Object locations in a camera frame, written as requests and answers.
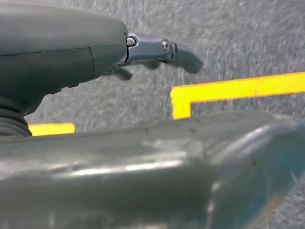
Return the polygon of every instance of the yellow line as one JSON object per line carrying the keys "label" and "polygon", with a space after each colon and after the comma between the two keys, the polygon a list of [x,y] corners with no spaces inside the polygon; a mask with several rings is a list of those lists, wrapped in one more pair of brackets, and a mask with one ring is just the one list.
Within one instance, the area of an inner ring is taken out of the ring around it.
{"label": "yellow line", "polygon": [[191,104],[305,92],[305,72],[175,86],[170,97],[173,119],[189,118]]}
{"label": "yellow line", "polygon": [[75,133],[75,126],[72,123],[48,123],[29,125],[33,136],[62,135]]}

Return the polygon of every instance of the carpeted floor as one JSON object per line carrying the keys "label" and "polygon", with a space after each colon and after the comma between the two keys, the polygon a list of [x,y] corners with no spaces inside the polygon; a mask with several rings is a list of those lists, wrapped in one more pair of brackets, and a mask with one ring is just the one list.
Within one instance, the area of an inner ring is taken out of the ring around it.
{"label": "carpeted floor", "polygon": [[[111,14],[130,31],[165,36],[194,48],[200,74],[133,67],[120,82],[104,77],[46,97],[30,123],[73,122],[78,131],[127,127],[171,119],[173,85],[305,70],[305,1],[300,0],[40,0]],[[305,116],[305,95],[285,95],[193,106],[193,115],[255,109]],[[305,228],[305,182],[259,228]]]}

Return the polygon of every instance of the yellow painted stripe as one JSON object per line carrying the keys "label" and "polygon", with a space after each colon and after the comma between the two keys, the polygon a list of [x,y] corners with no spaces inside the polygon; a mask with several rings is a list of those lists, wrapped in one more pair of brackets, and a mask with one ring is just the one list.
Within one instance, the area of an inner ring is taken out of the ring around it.
{"label": "yellow painted stripe", "polygon": [[173,119],[191,117],[191,104],[305,92],[305,73],[200,83],[173,87]]}
{"label": "yellow painted stripe", "polygon": [[62,135],[75,132],[75,126],[73,123],[33,124],[29,125],[29,128],[33,136]]}

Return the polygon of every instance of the screw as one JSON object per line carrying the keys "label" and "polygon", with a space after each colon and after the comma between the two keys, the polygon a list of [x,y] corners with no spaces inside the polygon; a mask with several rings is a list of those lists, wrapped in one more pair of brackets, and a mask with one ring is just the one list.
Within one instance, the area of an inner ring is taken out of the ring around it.
{"label": "screw", "polygon": [[167,52],[167,51],[169,50],[169,48],[170,48],[169,42],[168,42],[168,41],[163,41],[163,42],[162,42],[162,48],[163,48],[164,51]]}
{"label": "screw", "polygon": [[133,37],[128,37],[126,41],[127,46],[135,46],[136,45],[136,39]]}

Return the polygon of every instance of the gray metal tube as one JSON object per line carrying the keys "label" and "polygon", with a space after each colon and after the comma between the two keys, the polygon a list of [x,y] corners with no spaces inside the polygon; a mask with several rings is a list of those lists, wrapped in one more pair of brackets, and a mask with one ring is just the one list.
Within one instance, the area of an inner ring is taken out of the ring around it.
{"label": "gray metal tube", "polygon": [[305,167],[305,127],[257,112],[0,141],[0,228],[242,229]]}

